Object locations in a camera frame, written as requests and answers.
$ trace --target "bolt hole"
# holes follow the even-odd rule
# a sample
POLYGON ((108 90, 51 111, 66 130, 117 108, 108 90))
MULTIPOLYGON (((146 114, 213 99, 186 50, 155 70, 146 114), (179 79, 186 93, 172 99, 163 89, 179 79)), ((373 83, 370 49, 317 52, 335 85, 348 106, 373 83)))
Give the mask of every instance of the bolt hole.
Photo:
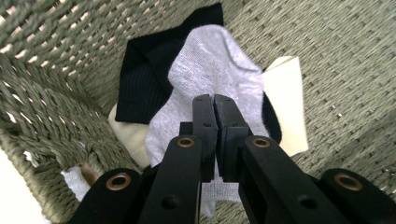
POLYGON ((131 177, 126 173, 113 175, 106 182, 107 188, 111 190, 125 189, 130 184, 131 184, 131 177))
POLYGON ((194 140, 189 137, 184 137, 177 141, 177 145, 180 147, 191 147, 194 145, 194 140))
POLYGON ((126 179, 124 177, 117 177, 115 178, 111 184, 112 185, 123 185, 125 183, 126 179))
POLYGON ((263 138, 256 138, 253 140, 253 145, 256 147, 269 147, 270 142, 268 142, 267 140, 265 140, 263 138))
POLYGON ((183 139, 183 140, 180 141, 180 143, 183 144, 183 145, 188 145, 188 144, 191 143, 191 141, 187 140, 187 139, 183 139))
POLYGON ((363 188, 361 182, 353 176, 347 174, 337 174, 334 176, 334 181, 345 189, 359 191, 363 188))
POLYGON ((172 209, 177 208, 180 205, 180 200, 177 196, 170 195, 163 199, 162 205, 163 205, 163 208, 172 210, 172 209))
POLYGON ((318 207, 317 201, 307 195, 300 196, 298 201, 302 206, 308 209, 316 209, 318 207))

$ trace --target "white sock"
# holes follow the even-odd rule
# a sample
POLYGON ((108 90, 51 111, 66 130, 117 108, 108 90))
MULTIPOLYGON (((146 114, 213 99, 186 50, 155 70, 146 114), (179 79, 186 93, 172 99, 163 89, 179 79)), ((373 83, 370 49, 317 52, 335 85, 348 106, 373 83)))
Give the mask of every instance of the white sock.
POLYGON ((64 176, 67 186, 75 193, 78 201, 81 202, 91 188, 84 176, 82 176, 81 169, 76 166, 62 171, 61 174, 64 176))
POLYGON ((139 123, 124 123, 116 121, 117 104, 113 106, 108 115, 108 123, 113 129, 117 139, 128 150, 129 155, 141 168, 149 166, 149 157, 146 152, 146 135, 149 126, 139 123))
MULTIPOLYGON (((163 160, 181 121, 192 121, 192 99, 222 94, 235 100, 254 134, 268 136, 262 123, 262 70, 233 41, 223 27, 207 25, 192 30, 169 71, 171 97, 154 116, 146 138, 151 165, 163 160)), ((203 184, 201 212, 214 215, 213 201, 240 202, 238 184, 215 180, 203 184)))

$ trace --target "white surface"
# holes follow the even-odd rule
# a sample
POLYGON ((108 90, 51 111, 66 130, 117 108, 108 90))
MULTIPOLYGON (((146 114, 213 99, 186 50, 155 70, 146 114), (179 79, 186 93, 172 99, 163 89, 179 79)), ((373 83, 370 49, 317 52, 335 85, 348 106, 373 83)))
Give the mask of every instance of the white surface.
POLYGON ((0 175, 0 223, 44 223, 40 206, 1 149, 0 175))
POLYGON ((262 85, 279 121, 279 145, 289 156, 308 150, 299 58, 277 58, 262 74, 262 85))

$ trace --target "wicker basket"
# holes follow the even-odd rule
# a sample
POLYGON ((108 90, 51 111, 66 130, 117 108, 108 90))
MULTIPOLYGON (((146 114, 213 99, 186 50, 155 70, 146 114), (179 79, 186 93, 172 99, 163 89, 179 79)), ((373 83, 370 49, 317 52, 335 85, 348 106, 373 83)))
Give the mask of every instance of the wicker basket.
MULTIPOLYGON (((63 169, 139 170, 106 120, 127 40, 215 2, 2 1, 1 148, 49 220, 65 222, 78 207, 63 169)), ((396 2, 224 0, 223 8, 226 27, 258 65, 300 56, 310 144, 294 157, 302 169, 319 176, 345 167, 396 199, 396 2)), ((230 220, 247 221, 241 205, 223 203, 203 219, 230 220)))

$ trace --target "sock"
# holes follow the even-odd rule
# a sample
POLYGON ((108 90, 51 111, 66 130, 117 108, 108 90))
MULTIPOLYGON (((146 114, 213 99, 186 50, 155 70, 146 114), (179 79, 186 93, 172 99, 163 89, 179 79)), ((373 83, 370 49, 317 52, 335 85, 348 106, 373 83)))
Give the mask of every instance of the sock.
POLYGON ((196 27, 223 25, 221 4, 195 10, 180 26, 128 42, 120 71, 116 121, 149 124, 169 99, 169 68, 196 27))
POLYGON ((108 123, 117 139, 128 150, 129 155, 137 165, 143 169, 147 168, 149 166, 149 157, 146 152, 145 141, 149 126, 139 123, 116 122, 116 110, 117 104, 113 106, 108 115, 108 123))
MULTIPOLYGON (((146 139, 151 165, 160 163, 170 140, 178 136, 179 123, 192 121, 192 99, 201 94, 223 94, 233 98, 254 134, 268 136, 262 122, 261 69, 221 26, 207 25, 191 31, 169 71, 172 94, 152 119, 146 139)), ((219 173, 203 183, 201 211, 211 210, 213 201, 240 202, 238 184, 222 183, 219 173)))
POLYGON ((90 185, 82 176, 79 167, 72 167, 61 172, 67 186, 75 193, 76 198, 81 202, 85 194, 90 190, 90 185))

